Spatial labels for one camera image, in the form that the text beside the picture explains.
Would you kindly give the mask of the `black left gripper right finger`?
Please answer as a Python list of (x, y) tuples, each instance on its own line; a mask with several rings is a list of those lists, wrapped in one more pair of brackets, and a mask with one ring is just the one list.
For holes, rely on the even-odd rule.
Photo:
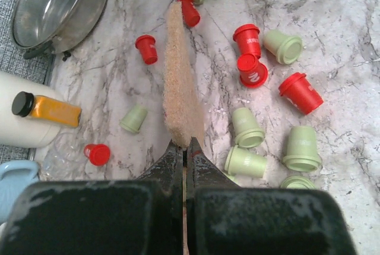
[(199, 188), (240, 188), (230, 180), (204, 154), (200, 143), (191, 138), (187, 148), (186, 190)]

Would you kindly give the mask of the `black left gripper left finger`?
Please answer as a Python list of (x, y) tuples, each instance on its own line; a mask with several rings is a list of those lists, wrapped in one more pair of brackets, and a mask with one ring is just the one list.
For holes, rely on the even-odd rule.
[(171, 140), (164, 154), (137, 180), (156, 182), (167, 194), (182, 194), (182, 149)]

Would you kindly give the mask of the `striped pink cloth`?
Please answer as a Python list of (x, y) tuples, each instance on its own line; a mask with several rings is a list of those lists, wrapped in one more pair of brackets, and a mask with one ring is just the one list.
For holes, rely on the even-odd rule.
[(166, 25), (163, 90), (165, 125), (173, 142), (186, 149), (193, 137), (203, 145), (204, 110), (189, 59), (180, 2), (170, 5)]

